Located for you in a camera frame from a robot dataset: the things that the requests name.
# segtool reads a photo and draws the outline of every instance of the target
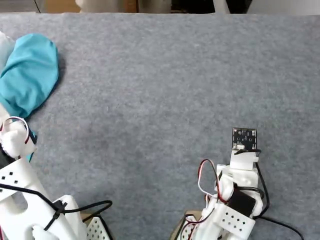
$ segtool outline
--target gray felt mat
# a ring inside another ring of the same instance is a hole
[[[166,240],[204,206],[201,159],[228,163],[232,127],[258,128],[266,215],[320,239],[319,16],[0,15],[0,30],[59,49],[60,83],[29,119],[52,199],[111,199],[117,240]],[[298,239],[262,220],[250,237]]]

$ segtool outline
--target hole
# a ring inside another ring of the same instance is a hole
[[[20,209],[21,211],[27,210],[28,203],[22,192],[16,192],[14,195],[12,195],[12,198],[16,208]]]

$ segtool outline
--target perforated white plate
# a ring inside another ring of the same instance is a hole
[[[191,222],[197,221],[194,216],[187,216],[186,219]],[[183,223],[183,227],[181,228],[181,232],[177,236],[176,240],[190,240],[191,239],[192,232],[193,232],[193,229],[195,228],[195,225],[189,224],[188,226],[185,227],[185,225],[187,225],[187,224],[188,224],[188,222],[185,220]]]
[[[230,233],[248,239],[256,221],[224,204],[218,204],[214,212],[214,222]]]
[[[93,217],[86,229],[87,240],[111,240],[99,217]]]

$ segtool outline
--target teal cloth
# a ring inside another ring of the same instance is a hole
[[[58,80],[58,51],[40,34],[20,37],[0,75],[0,103],[11,116],[26,118]]]

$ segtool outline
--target circuit board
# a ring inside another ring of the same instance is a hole
[[[244,150],[257,149],[257,129],[239,128],[232,129],[232,149],[237,150],[239,146],[244,146]]]

